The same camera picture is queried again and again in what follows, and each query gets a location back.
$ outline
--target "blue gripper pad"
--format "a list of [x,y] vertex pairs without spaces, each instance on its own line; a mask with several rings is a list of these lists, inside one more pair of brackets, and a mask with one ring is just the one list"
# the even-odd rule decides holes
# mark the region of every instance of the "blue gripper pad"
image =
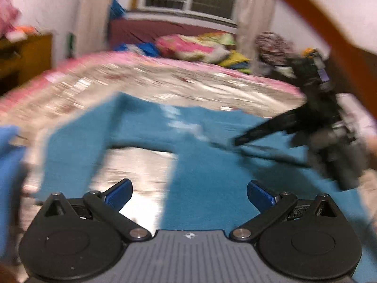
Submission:
[[277,194],[267,190],[257,181],[250,181],[247,185],[247,198],[261,213],[274,206],[277,197]]
[[105,203],[110,205],[117,212],[130,201],[132,197],[132,183],[129,179],[123,179],[110,187],[102,195],[105,197]]

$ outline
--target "pink bedspread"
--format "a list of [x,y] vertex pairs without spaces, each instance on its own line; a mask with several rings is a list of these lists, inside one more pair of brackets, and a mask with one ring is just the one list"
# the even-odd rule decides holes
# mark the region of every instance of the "pink bedspread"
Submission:
[[167,58],[152,58],[130,52],[108,51],[97,54],[89,54],[78,59],[67,60],[60,64],[56,69],[45,71],[26,85],[9,91],[0,98],[0,113],[7,112],[16,104],[28,99],[33,95],[33,93],[42,90],[49,84],[52,84],[51,82],[53,81],[54,77],[60,76],[62,73],[68,73],[76,67],[96,64],[144,64],[156,67],[179,67],[191,71],[219,72],[231,75],[234,78],[245,79],[258,84],[265,84],[271,88],[291,93],[292,95],[300,95],[299,90],[290,84],[268,78],[242,74],[238,71],[222,68],[216,65],[204,64],[200,62],[178,61]]

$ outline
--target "blue fabric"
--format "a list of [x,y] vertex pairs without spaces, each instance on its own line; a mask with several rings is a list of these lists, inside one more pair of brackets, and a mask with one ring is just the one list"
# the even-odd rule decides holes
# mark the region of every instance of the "blue fabric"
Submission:
[[[160,56],[160,52],[157,47],[151,42],[144,42],[142,44],[135,44],[140,50],[144,52],[146,56],[157,57]],[[114,51],[128,51],[129,48],[126,44],[120,44],[114,48]]]
[[15,126],[0,128],[0,259],[5,254],[11,216],[11,197],[14,182],[19,175],[24,147],[15,147],[9,141],[18,133]]
[[120,44],[116,46],[113,51],[128,51],[128,48],[126,44]]
[[109,19],[120,19],[126,14],[126,10],[119,4],[118,0],[112,0],[110,6]]
[[160,56],[160,52],[152,42],[145,42],[136,45],[139,49],[143,50],[146,56],[157,57]]
[[305,167],[305,148],[290,149],[288,135],[276,133],[243,148],[230,145],[235,134],[264,121],[241,111],[178,108],[119,94],[52,135],[37,197],[44,200],[53,191],[81,196],[88,191],[106,149],[112,147],[173,152],[178,161],[161,228],[229,233],[259,214],[247,198],[252,179],[303,199],[327,192],[363,243],[354,279],[376,280],[377,241],[356,190],[338,192],[334,182]]
[[238,69],[244,69],[249,67],[249,62],[238,62],[237,64],[230,65],[229,69],[238,70]]

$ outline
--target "maroon sheet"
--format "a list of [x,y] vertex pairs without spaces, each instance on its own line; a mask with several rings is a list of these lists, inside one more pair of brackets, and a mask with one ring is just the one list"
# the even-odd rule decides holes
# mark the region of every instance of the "maroon sheet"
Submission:
[[110,22],[110,49],[120,44],[140,44],[154,42],[155,39],[180,34],[198,36],[204,33],[221,32],[207,27],[154,20],[127,20],[115,19]]

